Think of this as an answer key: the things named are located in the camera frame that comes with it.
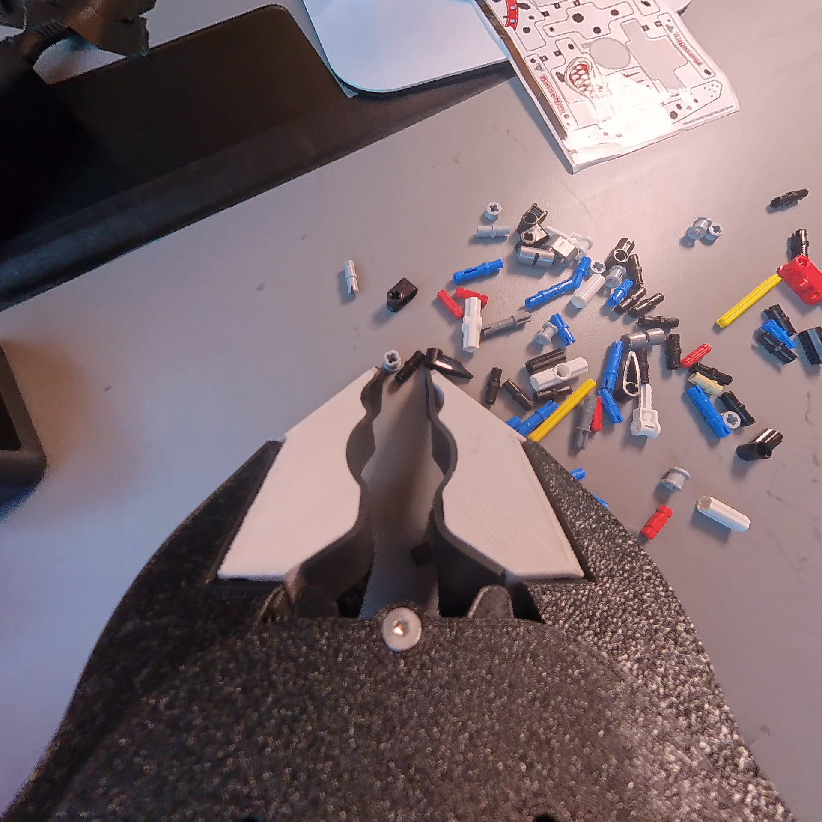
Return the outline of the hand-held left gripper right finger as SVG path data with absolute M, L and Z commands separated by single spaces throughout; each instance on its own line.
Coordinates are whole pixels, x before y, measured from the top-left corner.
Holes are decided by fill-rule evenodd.
M 444 475 L 435 514 L 447 539 L 514 581 L 583 578 L 524 437 L 438 372 L 425 383 L 432 453 Z

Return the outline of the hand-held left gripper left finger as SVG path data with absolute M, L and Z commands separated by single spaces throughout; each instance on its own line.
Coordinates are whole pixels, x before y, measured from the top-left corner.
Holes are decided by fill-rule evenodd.
M 222 561 L 222 580 L 295 581 L 306 560 L 354 527 L 361 492 L 346 446 L 376 374 L 367 370 L 286 432 Z

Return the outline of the pile of small toy pieces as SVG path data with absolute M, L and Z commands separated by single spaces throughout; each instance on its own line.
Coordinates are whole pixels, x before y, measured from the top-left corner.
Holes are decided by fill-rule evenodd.
M 589 488 L 647 539 L 651 510 L 675 511 L 721 535 L 732 530 L 701 513 L 703 497 L 755 520 L 751 468 L 767 461 L 748 447 L 763 438 L 796 444 L 788 431 L 786 389 L 799 366 L 780 365 L 755 342 L 766 305 L 795 313 L 781 282 L 726 328 L 715 321 L 790 262 L 789 238 L 806 228 L 804 205 L 769 212 L 743 202 L 687 205 L 670 198 L 636 211 L 632 200 L 553 202 L 547 224 L 590 238 L 590 272 L 573 292 L 525 305 L 534 293 L 571 278 L 577 262 L 545 270 L 515 262 L 523 241 L 469 238 L 468 221 L 406 216 L 346 229 L 331 254 L 344 303 L 374 310 L 382 345 L 402 355 L 434 344 L 474 374 L 455 377 L 484 407 L 525 437 L 547 412 L 523 407 L 505 388 L 493 403 L 490 380 L 510 379 L 528 405 L 559 407 L 595 383 L 542 447 L 568 465 L 581 460 Z M 700 217 L 724 232 L 713 244 L 684 240 Z

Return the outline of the yellow toy axle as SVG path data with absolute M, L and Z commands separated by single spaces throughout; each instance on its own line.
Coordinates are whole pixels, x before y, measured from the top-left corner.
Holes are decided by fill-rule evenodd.
M 752 291 L 747 293 L 738 303 L 722 314 L 715 321 L 715 325 L 720 329 L 728 327 L 736 319 L 753 307 L 755 303 L 758 303 L 766 294 L 776 288 L 781 282 L 782 278 L 778 274 L 769 276 Z

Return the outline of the blue toy pin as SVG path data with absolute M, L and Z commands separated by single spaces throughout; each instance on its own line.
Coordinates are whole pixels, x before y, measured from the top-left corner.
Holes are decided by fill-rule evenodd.
M 754 338 L 757 344 L 780 363 L 796 361 L 796 344 L 778 322 L 766 321 L 755 331 Z

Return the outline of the red toy liftarm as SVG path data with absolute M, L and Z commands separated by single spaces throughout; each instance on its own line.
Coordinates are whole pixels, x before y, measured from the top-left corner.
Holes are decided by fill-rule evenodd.
M 777 275 L 803 303 L 810 306 L 821 303 L 822 274 L 808 256 L 795 256 L 777 269 Z

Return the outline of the white printed sheet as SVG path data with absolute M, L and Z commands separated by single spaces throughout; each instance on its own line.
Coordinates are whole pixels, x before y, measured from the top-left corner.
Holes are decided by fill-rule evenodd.
M 738 110 L 679 2 L 478 2 L 573 171 Z

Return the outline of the white stand base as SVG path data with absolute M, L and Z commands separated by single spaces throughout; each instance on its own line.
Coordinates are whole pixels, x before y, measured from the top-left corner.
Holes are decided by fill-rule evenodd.
M 685 27 L 689 2 L 305 2 L 338 79 L 388 95 L 457 80 L 513 77 L 508 41 L 575 100 L 611 76 L 661 94 L 712 76 Z

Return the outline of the dark crumpled plastic wrap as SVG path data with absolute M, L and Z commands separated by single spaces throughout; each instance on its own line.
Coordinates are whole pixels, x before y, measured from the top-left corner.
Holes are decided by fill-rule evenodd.
M 71 36 L 115 54 L 134 56 L 149 48 L 145 14 L 155 1 L 2 1 L 3 26 L 22 29 L 2 42 L 35 66 L 50 46 Z

